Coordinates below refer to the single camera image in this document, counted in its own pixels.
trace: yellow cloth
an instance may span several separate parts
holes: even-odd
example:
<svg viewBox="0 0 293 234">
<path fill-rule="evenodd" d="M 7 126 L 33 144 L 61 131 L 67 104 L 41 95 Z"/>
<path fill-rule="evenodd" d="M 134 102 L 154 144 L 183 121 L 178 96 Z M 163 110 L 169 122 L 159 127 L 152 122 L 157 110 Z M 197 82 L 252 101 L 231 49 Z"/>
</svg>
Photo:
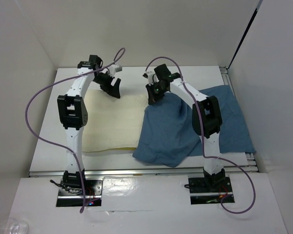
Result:
<svg viewBox="0 0 293 234">
<path fill-rule="evenodd" d="M 101 90 L 88 90 L 84 103 L 88 123 L 84 127 L 82 151 L 137 148 L 147 95 L 124 95 L 117 99 Z"/>
</svg>

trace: wrinkled fabric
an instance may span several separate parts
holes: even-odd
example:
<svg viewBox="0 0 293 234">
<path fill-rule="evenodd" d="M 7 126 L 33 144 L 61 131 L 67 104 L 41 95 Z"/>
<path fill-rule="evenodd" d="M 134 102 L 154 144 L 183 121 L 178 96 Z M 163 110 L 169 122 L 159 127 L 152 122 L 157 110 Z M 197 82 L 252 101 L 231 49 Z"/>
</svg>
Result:
<svg viewBox="0 0 293 234">
<path fill-rule="evenodd" d="M 220 127 L 221 153 L 255 153 L 240 106 L 228 85 L 200 91 L 216 96 L 223 124 Z M 192 127 L 192 109 L 178 96 L 165 97 L 145 109 L 137 149 L 133 157 L 139 161 L 178 166 L 187 156 L 201 156 L 202 142 Z"/>
</svg>

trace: white wall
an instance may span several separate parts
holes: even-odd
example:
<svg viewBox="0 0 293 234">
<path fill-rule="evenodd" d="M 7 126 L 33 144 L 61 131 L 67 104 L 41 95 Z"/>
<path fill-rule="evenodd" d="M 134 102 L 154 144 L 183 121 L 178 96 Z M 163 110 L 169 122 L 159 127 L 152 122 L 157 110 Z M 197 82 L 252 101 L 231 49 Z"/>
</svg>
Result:
<svg viewBox="0 0 293 234">
<path fill-rule="evenodd" d="M 95 53 L 125 66 L 157 56 L 228 66 L 259 0 L 18 0 L 57 67 Z"/>
<path fill-rule="evenodd" d="M 230 78 L 293 233 L 293 0 L 263 0 Z"/>
<path fill-rule="evenodd" d="M 54 75 L 51 60 L 15 2 L 0 0 L 0 219 L 10 212 L 37 143 L 25 125 L 25 106 Z M 47 97 L 43 94 L 31 108 L 30 121 L 37 132 Z"/>
</svg>

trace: white table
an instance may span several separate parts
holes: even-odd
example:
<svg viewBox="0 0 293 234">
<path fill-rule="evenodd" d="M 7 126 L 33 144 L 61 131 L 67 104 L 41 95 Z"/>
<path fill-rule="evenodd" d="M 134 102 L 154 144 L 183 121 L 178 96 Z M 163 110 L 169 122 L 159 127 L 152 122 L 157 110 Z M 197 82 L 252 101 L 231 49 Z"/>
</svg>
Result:
<svg viewBox="0 0 293 234">
<path fill-rule="evenodd" d="M 80 207 L 55 206 L 58 188 L 50 178 L 23 178 L 10 216 L 27 221 L 29 234 L 286 234 L 267 174 L 249 175 L 257 200 L 245 214 L 229 214 L 220 204 L 191 205 L 183 187 L 188 177 L 179 175 L 105 178 L 102 206 L 83 214 Z M 225 206 L 243 210 L 252 201 L 250 183 L 244 174 L 230 178 L 235 203 Z"/>
<path fill-rule="evenodd" d="M 177 72 L 175 67 L 169 67 L 171 72 Z M 223 85 L 222 76 L 218 66 L 184 66 L 181 67 L 185 80 L 194 88 L 206 89 Z M 142 77 L 145 67 L 124 67 L 116 77 L 122 79 L 120 85 L 121 95 L 146 93 L 147 80 Z M 75 76 L 76 68 L 60 68 L 55 81 Z M 48 140 L 66 145 L 64 128 L 59 120 L 57 107 L 58 95 L 64 95 L 72 84 L 72 80 L 53 87 L 48 107 L 44 116 L 40 136 Z M 100 89 L 99 85 L 92 83 L 89 89 Z M 246 166 L 248 164 L 245 153 L 229 153 L 223 157 L 235 163 Z M 203 157 L 187 157 L 178 168 L 203 167 Z M 107 151 L 103 153 L 83 153 L 83 162 L 86 171 L 108 170 L 138 170 L 138 169 L 164 169 L 166 166 L 149 165 L 137 161 L 132 152 Z M 66 167 L 66 151 L 60 147 L 49 145 L 38 140 L 33 161 L 30 167 L 32 175 L 41 175 L 45 172 L 62 172 Z"/>
</svg>

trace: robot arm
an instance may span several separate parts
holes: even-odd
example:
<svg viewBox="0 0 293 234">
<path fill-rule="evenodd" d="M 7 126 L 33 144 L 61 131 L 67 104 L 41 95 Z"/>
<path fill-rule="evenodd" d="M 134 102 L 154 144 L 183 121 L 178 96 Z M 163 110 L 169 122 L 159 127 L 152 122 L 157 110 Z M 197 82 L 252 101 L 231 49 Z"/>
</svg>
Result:
<svg viewBox="0 0 293 234">
<path fill-rule="evenodd" d="M 98 56 L 90 55 L 89 61 L 78 64 L 77 75 L 82 75 L 89 70 L 97 70 L 102 66 Z M 120 65 L 111 65 L 101 72 L 91 73 L 74 80 L 73 85 L 65 95 L 58 96 L 58 109 L 60 121 L 65 128 L 67 146 L 72 149 L 79 161 L 84 176 L 82 160 L 82 136 L 84 126 L 88 121 L 88 112 L 84 104 L 84 96 L 92 81 L 100 84 L 100 88 L 110 96 L 120 98 L 119 85 L 121 80 L 116 79 L 115 73 L 122 70 Z M 81 178 L 77 162 L 71 152 L 67 151 L 67 167 L 62 179 L 63 187 L 81 188 Z"/>
<path fill-rule="evenodd" d="M 165 64 L 154 69 L 154 72 L 146 72 L 143 75 L 148 79 L 146 89 L 148 92 L 148 103 L 152 105 L 164 97 L 164 93 L 169 91 L 179 96 L 192 109 L 192 126 L 196 134 L 201 136 L 201 128 L 196 106 L 193 98 L 185 90 L 179 73 L 172 74 Z M 220 156 L 219 151 L 219 132 L 222 124 L 218 100 L 215 96 L 208 97 L 191 85 L 185 82 L 187 89 L 194 95 L 200 112 L 202 113 L 205 155 Z M 220 182 L 225 178 L 224 167 L 221 160 L 205 158 L 204 176 L 210 186 Z"/>
</svg>

